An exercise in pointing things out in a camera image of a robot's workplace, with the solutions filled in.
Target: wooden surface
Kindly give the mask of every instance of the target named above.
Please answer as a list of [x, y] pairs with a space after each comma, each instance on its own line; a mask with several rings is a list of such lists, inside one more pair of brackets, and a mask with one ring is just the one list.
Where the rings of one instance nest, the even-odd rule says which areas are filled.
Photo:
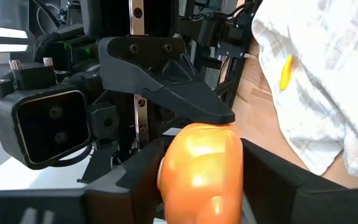
[[[249, 52], [258, 55], [259, 46], [256, 41], [252, 43]], [[242, 138], [307, 169], [278, 127], [271, 91], [257, 60], [246, 62], [233, 110], [236, 113], [235, 125]], [[341, 156], [337, 157], [323, 177], [345, 187], [358, 188], [358, 177], [347, 173]]]

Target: yellow object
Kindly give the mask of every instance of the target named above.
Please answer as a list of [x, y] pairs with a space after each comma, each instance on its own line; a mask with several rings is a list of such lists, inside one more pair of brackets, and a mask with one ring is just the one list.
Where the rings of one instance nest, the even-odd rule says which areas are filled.
[[290, 83], [292, 72], [292, 55], [288, 56], [283, 72], [281, 73], [280, 89], [285, 90]]

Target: machine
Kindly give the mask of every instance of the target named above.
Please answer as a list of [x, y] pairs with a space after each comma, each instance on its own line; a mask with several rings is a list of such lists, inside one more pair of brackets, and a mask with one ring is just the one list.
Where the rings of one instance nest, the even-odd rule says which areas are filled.
[[[178, 17], [175, 0], [81, 0], [81, 24], [58, 22], [56, 30], [37, 37], [33, 62], [10, 60], [0, 75], [1, 144], [30, 169], [70, 166], [93, 151], [80, 180], [89, 184], [0, 192], [0, 223], [152, 223], [164, 199], [158, 170], [173, 141], [163, 133], [178, 121], [226, 127], [235, 120], [231, 105], [258, 5]], [[190, 62], [186, 38], [231, 57], [216, 88]], [[211, 58], [205, 63], [222, 65]], [[346, 212], [358, 211], [358, 192], [349, 194], [245, 139], [240, 143], [242, 190], [258, 223], [358, 220], [358, 213]], [[336, 204], [357, 203], [333, 208], [324, 196]], [[327, 208], [331, 215], [321, 213]]]

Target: orange object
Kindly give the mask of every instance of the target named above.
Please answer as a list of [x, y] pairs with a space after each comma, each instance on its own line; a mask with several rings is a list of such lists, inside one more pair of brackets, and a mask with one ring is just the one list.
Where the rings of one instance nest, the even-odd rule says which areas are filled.
[[185, 127], [158, 174], [167, 223], [240, 223], [242, 160], [242, 143], [232, 125]]

